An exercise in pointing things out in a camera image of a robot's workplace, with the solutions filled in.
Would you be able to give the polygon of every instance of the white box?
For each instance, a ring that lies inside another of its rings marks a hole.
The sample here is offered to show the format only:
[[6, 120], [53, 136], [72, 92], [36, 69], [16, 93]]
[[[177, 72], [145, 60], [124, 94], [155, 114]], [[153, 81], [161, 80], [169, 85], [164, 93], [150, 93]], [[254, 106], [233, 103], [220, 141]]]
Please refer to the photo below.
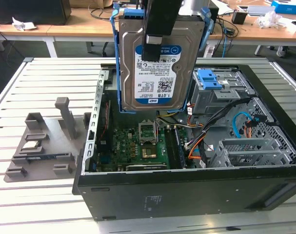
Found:
[[287, 30], [291, 33], [296, 33], [296, 21], [292, 21], [287, 25]]

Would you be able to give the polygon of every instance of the hard drive label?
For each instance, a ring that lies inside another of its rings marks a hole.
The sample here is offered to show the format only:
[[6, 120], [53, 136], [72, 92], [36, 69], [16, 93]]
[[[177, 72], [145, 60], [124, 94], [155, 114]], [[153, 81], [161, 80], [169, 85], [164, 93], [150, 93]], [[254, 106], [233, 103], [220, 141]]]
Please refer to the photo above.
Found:
[[135, 99], [142, 104], [170, 101], [177, 77], [173, 65], [180, 59], [181, 47], [162, 46], [158, 62], [142, 61], [141, 52], [139, 45], [135, 49]]

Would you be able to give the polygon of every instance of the wd hard drive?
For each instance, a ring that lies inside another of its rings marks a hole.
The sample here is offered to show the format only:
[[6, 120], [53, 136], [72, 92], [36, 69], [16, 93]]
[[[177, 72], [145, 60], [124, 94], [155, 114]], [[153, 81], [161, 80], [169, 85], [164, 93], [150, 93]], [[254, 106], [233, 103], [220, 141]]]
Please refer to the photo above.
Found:
[[121, 104], [125, 111], [179, 110], [188, 93], [204, 22], [178, 17], [158, 62], [141, 59], [142, 19], [119, 18]]

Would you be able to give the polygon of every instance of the motherboard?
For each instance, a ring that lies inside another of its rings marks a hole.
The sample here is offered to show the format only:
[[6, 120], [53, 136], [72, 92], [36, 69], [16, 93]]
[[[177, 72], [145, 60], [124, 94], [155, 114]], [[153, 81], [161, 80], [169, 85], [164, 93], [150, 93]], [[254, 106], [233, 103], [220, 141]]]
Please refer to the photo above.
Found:
[[99, 152], [93, 159], [93, 170], [119, 172], [182, 168], [185, 166], [183, 145], [187, 141], [186, 136], [184, 128], [160, 127], [157, 122], [149, 120], [137, 128], [115, 128], [112, 150]]

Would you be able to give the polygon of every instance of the cardboard box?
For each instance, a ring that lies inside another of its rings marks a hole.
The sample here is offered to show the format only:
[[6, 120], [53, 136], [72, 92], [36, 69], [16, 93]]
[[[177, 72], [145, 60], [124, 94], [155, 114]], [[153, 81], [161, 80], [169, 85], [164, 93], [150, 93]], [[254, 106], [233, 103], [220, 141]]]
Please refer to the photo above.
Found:
[[296, 33], [296, 21], [292, 21], [290, 24], [288, 24], [287, 30], [291, 33]]
[[111, 6], [113, 0], [70, 0], [70, 5], [73, 8], [104, 8]]
[[293, 14], [296, 15], [296, 3], [288, 1], [273, 1], [271, 6], [275, 6], [277, 14]]

